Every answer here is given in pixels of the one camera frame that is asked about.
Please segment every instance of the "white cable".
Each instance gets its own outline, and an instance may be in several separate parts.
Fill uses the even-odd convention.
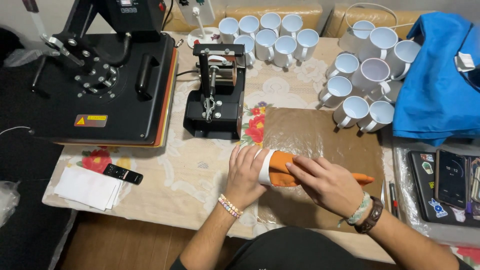
[[[345,22],[347,23],[347,25],[352,29],[352,30],[364,30],[364,29],[357,29],[357,28],[353,28],[352,25],[350,25],[350,23],[348,22],[348,18],[347,18],[347,13],[348,11],[353,8],[353,7],[356,7],[356,6],[360,6],[360,5],[371,5],[371,6],[377,6],[377,7],[381,7],[383,8],[385,11],[387,11],[388,13],[392,14],[393,17],[395,18],[395,25],[394,26],[388,26],[388,28],[397,28],[397,27],[402,27],[402,26],[407,26],[407,25],[414,25],[414,24],[404,24],[404,25],[398,25],[398,18],[395,14],[395,12],[393,12],[393,10],[385,7],[385,6],[382,6],[382,5],[379,5],[379,4],[373,4],[373,3],[356,3],[356,4],[353,4],[351,6],[349,6],[349,8],[347,8],[347,10],[345,11],[345,14],[343,15],[343,19],[345,19]]]
[[[16,127],[9,128],[9,129],[6,129],[6,130],[0,132],[0,135],[2,135],[3,133],[5,133],[5,132],[7,132],[7,131],[9,131],[9,130],[16,129],[16,128],[28,128],[28,129],[30,129],[30,128],[27,127],[27,126],[16,126]]]

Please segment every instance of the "forearm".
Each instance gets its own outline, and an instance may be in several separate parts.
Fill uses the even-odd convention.
[[[457,270],[455,255],[383,211],[368,235],[409,270]]]
[[[220,204],[216,204],[210,216],[180,254],[180,261],[188,270],[210,270],[218,261],[225,236],[236,218]]]

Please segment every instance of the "human hand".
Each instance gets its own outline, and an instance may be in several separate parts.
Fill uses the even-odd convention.
[[[225,197],[236,208],[243,211],[256,199],[258,199],[267,187],[258,183],[258,175],[269,150],[260,146],[245,146],[240,150],[235,146],[230,156],[227,189]]]
[[[293,161],[310,172],[295,164],[286,164],[315,204],[346,219],[355,213],[362,203],[363,191],[347,169],[324,158],[311,160],[295,156]]]

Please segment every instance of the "stack of papers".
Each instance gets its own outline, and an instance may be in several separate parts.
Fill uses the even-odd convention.
[[[66,167],[55,194],[105,211],[116,204],[123,181],[81,167]]]

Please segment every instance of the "brown teflon sheet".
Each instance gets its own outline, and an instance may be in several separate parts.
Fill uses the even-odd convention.
[[[383,151],[377,134],[358,136],[359,128],[336,131],[331,110],[267,108],[263,147],[314,158],[323,156],[350,172],[364,173],[375,181],[364,187],[380,198],[384,178]],[[259,199],[258,221],[304,228],[355,233],[340,217],[312,202],[301,186],[272,187]]]

